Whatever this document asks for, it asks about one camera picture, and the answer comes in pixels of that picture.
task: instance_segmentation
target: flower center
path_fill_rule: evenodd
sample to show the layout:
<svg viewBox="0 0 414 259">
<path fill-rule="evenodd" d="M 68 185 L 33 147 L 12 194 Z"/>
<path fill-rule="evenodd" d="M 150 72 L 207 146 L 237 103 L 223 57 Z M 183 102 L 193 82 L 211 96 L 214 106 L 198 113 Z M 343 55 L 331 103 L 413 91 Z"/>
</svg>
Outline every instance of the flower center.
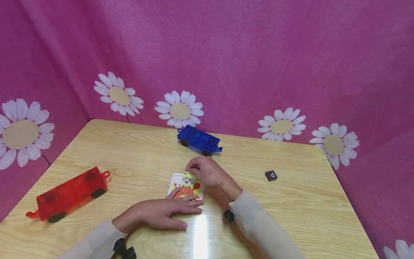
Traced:
<svg viewBox="0 0 414 259">
<path fill-rule="evenodd" d="M 326 152 L 332 156 L 340 155 L 342 150 L 344 150 L 344 142 L 336 135 L 326 136 L 323 144 L 325 145 Z"/>
<path fill-rule="evenodd" d="M 170 114 L 176 119 L 185 120 L 190 117 L 191 111 L 187 105 L 183 104 L 182 102 L 178 102 L 171 106 Z"/>
<path fill-rule="evenodd" d="M 22 149 L 37 139 L 39 127 L 29 120 L 15 121 L 3 131 L 3 143 L 10 149 Z"/>
<path fill-rule="evenodd" d="M 115 102 L 122 105 L 129 105 L 131 100 L 129 95 L 121 88 L 113 86 L 109 89 L 109 97 L 112 98 Z"/>
<path fill-rule="evenodd" d="M 270 129 L 273 133 L 282 134 L 287 133 L 293 128 L 293 123 L 289 120 L 280 120 L 275 121 L 271 126 Z"/>
</svg>

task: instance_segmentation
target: card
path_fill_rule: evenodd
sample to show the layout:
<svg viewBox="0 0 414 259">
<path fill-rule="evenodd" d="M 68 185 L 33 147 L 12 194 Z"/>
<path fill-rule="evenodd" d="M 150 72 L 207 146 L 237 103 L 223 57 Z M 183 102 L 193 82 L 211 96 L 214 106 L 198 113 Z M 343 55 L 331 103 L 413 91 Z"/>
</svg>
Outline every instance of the card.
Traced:
<svg viewBox="0 0 414 259">
<path fill-rule="evenodd" d="M 173 178 L 171 179 L 170 189 L 168 194 L 170 194 L 175 188 L 181 186 L 180 192 L 178 192 L 174 198 L 182 198 L 190 195 L 197 195 L 196 200 L 203 199 L 204 193 L 204 183 L 195 177 L 191 177 L 189 173 L 173 173 Z"/>
</svg>

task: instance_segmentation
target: red toy car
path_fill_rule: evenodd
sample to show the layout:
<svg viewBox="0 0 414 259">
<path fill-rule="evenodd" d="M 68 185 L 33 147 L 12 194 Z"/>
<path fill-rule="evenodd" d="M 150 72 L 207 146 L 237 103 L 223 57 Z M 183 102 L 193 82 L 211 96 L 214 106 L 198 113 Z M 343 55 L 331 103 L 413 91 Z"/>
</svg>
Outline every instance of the red toy car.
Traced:
<svg viewBox="0 0 414 259">
<path fill-rule="evenodd" d="M 97 167 L 72 178 L 71 180 L 36 197 L 39 207 L 35 212 L 28 212 L 29 218 L 40 217 L 41 221 L 58 222 L 76 205 L 90 198 L 98 198 L 107 191 L 106 179 L 110 176 L 106 171 L 102 174 Z"/>
</svg>

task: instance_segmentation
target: left hand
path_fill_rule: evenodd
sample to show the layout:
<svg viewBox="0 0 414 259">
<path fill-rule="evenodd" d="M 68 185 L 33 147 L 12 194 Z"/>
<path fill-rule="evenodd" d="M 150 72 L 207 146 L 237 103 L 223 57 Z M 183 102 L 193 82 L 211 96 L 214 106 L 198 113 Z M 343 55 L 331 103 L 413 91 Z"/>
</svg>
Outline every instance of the left hand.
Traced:
<svg viewBox="0 0 414 259">
<path fill-rule="evenodd" d="M 187 224 L 181 220 L 173 220 L 173 213 L 201 213 L 198 208 L 204 201 L 194 201 L 196 195 L 184 198 L 174 196 L 181 187 L 175 188 L 165 199 L 141 201 L 127 209 L 112 220 L 113 225 L 121 232 L 129 233 L 138 223 L 146 223 L 154 228 L 186 229 Z"/>
</svg>

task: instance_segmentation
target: blue toy car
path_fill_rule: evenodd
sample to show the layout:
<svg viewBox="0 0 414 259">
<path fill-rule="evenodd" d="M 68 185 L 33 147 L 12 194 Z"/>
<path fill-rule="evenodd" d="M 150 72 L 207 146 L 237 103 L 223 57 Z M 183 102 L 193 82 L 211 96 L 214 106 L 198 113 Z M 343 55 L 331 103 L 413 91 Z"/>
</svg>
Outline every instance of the blue toy car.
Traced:
<svg viewBox="0 0 414 259">
<path fill-rule="evenodd" d="M 183 146 L 196 148 L 206 157 L 211 156 L 214 152 L 221 152 L 223 150 L 222 147 L 219 147 L 219 138 L 190 125 L 185 126 L 183 129 L 178 129 L 177 139 Z"/>
</svg>

